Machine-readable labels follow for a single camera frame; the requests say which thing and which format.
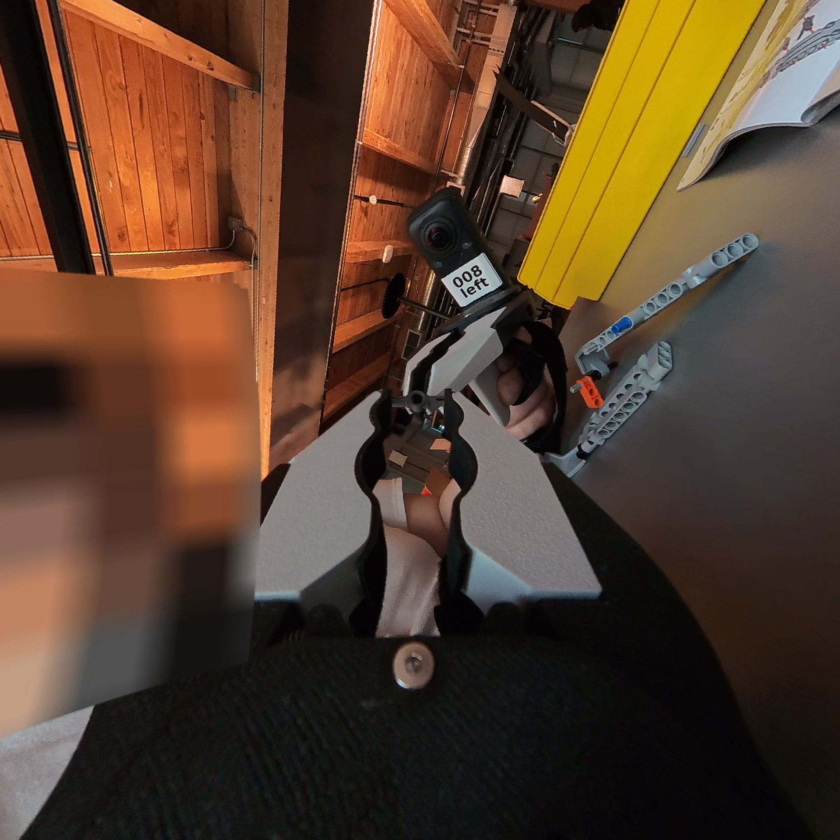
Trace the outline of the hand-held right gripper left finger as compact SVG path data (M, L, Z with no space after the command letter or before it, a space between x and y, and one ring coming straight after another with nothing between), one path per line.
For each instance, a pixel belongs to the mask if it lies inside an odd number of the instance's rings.
M259 531L259 600L329 605L356 634L382 612L386 546L373 494L385 472L390 391L367 397L288 465Z

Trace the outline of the person's left hand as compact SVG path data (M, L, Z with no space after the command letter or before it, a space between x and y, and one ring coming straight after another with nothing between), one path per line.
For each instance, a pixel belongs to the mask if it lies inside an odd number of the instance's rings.
M498 371L497 393L500 401L509 407L507 431L521 441L549 426L554 420L557 399L550 375L545 367L541 379L535 385L535 366L521 367L524 361L531 362L535 355L522 348L529 346L531 339L520 331L512 339L507 350L496 359Z

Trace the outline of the dark grey toy connector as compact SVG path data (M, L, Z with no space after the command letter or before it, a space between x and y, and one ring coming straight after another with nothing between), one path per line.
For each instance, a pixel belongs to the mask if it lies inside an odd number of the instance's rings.
M415 390L407 395L392 395L391 405L394 409L405 410L415 416L431 417L444 409L445 395L428 395Z

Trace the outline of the open instruction booklet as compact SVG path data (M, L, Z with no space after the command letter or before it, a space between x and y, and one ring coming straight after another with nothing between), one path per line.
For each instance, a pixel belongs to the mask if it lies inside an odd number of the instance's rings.
M778 2L677 189L703 178L726 145L764 128L808 128L839 104L839 2Z

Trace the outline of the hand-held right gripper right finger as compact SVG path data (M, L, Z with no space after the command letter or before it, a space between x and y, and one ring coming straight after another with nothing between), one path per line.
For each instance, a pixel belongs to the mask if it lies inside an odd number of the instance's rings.
M498 603L596 599L602 586L540 457L461 394L444 397L458 485L437 628L475 632Z

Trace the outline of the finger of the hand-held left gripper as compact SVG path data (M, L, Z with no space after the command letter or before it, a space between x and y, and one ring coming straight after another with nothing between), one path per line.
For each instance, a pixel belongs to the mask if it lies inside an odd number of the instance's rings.
M498 332L487 325L472 325L463 336L432 363L426 394L460 392L502 353Z
M405 396L418 391L427 396L441 396L444 392L432 392L428 379L432 365L441 358L448 349L461 339L461 332L447 332L435 339L422 344L406 363L403 376L402 393Z

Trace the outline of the yellow plastic bin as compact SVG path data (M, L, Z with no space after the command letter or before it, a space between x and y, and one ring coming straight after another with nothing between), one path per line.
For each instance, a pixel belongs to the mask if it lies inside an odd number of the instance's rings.
M763 5L625 3L522 284L562 308L601 296Z

